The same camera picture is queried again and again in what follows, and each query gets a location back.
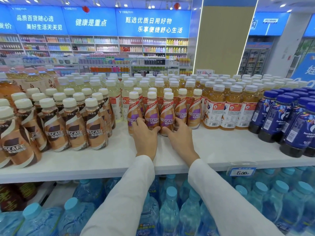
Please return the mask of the glass door drinks refrigerator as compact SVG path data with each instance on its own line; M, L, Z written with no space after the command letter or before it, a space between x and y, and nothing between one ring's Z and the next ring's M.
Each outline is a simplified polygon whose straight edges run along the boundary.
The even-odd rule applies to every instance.
M238 68L238 75L263 75L272 42L247 42Z

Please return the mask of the person's right forearm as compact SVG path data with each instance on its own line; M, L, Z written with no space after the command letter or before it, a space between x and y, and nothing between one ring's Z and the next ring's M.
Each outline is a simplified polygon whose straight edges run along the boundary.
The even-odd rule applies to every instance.
M188 182L201 196L221 236L284 236L202 159L191 164Z

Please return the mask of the purple label coffee drink bottle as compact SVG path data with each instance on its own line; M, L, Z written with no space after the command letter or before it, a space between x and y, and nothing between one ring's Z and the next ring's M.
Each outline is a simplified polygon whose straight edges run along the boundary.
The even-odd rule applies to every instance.
M147 94L147 107L144 115L145 124L149 130L153 130L160 124L160 114L157 102L157 93L150 91Z
M163 127L168 128L171 131L174 131L175 128L175 112L174 112L174 94L172 92L165 92L163 97L163 105L160 109L160 122L161 127L160 134L162 136L167 136L166 132L163 130Z

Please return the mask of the white display shelf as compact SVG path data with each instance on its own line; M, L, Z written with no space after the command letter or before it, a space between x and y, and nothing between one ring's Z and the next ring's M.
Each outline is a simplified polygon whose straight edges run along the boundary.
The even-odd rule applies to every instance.
M209 130L200 126L192 130L192 138L195 151L215 171L244 165L256 169L315 165L315 158L289 157L280 152L278 143L263 142L247 130ZM0 184L120 177L135 155L133 138L125 122L119 122L106 148L46 151L30 167L0 169Z

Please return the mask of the blue and white price tag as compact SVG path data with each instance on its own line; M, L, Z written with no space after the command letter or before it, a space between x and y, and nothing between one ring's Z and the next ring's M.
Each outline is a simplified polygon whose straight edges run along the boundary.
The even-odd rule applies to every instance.
M251 177L254 175L256 167L231 167L227 170L230 177Z

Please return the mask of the dark brown packaged bottles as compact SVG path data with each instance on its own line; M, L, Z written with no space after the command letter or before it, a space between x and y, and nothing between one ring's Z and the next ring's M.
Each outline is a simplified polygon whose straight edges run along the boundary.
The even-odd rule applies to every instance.
M2 212L22 211L36 194L30 183L0 184L0 209Z

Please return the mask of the rows of pink-capped drink bottles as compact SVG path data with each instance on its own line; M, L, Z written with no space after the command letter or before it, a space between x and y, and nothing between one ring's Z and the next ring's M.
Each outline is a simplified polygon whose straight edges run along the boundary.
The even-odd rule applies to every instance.
M56 88L54 73L49 74L43 66L38 66L36 69L25 68L21 65L16 67L0 66L0 72L4 72L7 77L12 79L23 93L26 93L29 88L38 88L40 92Z

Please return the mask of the wall shelving of toiletry bottles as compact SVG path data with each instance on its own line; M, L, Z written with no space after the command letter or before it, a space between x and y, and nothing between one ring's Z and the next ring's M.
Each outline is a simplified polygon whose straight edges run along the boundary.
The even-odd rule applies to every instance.
M188 38L0 34L0 56L4 57L66 57L93 52L118 55L123 52L131 57L179 59L187 56L188 45Z

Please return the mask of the rows of dark blue bottles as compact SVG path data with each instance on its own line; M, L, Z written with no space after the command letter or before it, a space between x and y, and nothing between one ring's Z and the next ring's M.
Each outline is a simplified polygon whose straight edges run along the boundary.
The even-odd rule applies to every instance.
M279 150L290 157L307 155L315 141L315 98L307 92L281 94L265 91L249 125L249 131L266 143L279 143Z

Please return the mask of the person's left hand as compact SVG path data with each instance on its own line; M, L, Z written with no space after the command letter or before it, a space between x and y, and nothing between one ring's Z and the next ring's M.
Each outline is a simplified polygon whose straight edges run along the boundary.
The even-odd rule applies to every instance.
M140 117L132 122L132 128L136 157L146 155L153 161L156 156L158 140L152 136L152 130L148 129L145 120Z

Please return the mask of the blue overhead sign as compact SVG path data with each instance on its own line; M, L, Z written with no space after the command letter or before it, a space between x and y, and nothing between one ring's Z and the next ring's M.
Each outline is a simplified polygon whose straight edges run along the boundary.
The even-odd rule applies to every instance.
M289 19L289 12L256 12L249 35L281 36Z

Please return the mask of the amber tea bottle white cap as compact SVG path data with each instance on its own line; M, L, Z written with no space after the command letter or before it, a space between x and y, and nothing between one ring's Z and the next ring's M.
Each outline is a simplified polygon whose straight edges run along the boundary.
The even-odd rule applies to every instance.
M7 77L4 72L0 72L0 98L5 98L10 103L13 103L11 95L19 92L21 92L21 90L18 85Z

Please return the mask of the aisle shelving of assorted goods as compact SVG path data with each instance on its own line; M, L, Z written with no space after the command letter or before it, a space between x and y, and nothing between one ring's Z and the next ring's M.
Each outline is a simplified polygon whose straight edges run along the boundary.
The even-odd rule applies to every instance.
M174 59L165 56L133 56L133 55L109 55L109 54L88 54L88 55L59 55L50 56L43 52L30 52L28 55L18 51L0 52L0 66L15 68L45 67L54 69L60 75L75 73L107 74L164 74L164 75L191 75L193 68L191 60L186 57L175 57Z

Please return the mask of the large blue-capped water jug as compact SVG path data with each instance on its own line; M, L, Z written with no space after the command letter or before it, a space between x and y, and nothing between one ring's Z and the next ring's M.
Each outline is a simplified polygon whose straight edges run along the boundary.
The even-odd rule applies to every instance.
M95 209L98 209L106 198L103 180L101 178L80 180L72 197L81 202L93 203Z
M0 213L0 236L16 236L24 222L22 211Z
M64 204L64 213L58 223L59 236L80 236L81 231L93 215L95 205L91 202L81 202L72 197Z
M58 223L63 212L61 207L43 208L38 203L28 205L22 212L24 222L16 236L59 236Z

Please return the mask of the small white cartoon sign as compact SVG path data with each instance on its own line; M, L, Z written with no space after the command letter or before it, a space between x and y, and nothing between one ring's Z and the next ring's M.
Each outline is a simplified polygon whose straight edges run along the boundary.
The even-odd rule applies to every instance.
M196 69L195 74L198 76L207 75L208 77L211 77L213 74L215 74L215 71L212 69Z

